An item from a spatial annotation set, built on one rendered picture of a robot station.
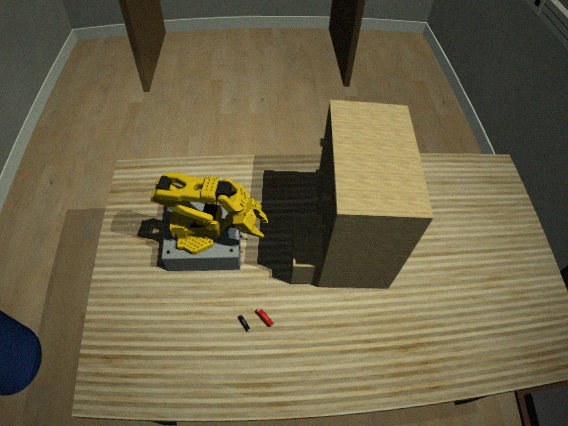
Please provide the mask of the black aa battery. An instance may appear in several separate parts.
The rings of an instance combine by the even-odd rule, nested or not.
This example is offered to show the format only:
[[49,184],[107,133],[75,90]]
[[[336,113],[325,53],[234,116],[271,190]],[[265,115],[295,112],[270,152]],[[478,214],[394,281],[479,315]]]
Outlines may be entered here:
[[251,329],[249,327],[249,325],[247,324],[247,322],[245,321],[244,317],[242,315],[239,316],[240,321],[242,322],[243,326],[245,327],[245,329],[247,330],[247,332],[250,332]]

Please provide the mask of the red aa battery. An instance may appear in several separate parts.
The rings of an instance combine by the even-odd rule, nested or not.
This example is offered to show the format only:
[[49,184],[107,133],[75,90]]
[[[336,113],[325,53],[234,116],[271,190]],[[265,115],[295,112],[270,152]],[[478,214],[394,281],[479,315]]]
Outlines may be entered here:
[[267,314],[261,308],[257,310],[257,313],[269,327],[271,327],[274,324],[273,321],[267,316]]

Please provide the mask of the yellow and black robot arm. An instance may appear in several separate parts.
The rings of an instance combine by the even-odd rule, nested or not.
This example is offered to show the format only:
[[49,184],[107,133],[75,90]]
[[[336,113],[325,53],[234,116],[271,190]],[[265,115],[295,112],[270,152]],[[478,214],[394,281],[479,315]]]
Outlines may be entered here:
[[[219,181],[219,177],[201,178],[173,172],[158,178],[151,201],[175,211],[171,228],[178,238],[177,248],[196,255],[214,245],[213,240],[204,235],[220,238],[221,206],[228,213],[241,212],[249,203],[249,193],[241,184],[227,178]],[[189,201],[205,204],[203,211]]]

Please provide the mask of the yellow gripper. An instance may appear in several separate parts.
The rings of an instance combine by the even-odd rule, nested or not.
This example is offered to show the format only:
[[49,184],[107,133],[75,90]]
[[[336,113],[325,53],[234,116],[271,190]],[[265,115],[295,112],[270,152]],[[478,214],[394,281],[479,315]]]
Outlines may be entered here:
[[253,198],[249,198],[249,203],[246,204],[243,211],[232,212],[226,215],[221,231],[227,230],[230,226],[233,227],[234,225],[242,233],[263,238],[264,234],[262,234],[262,232],[260,232],[254,225],[256,217],[263,221],[263,223],[268,224],[268,219],[261,210],[261,207],[262,206],[259,201],[254,201]]

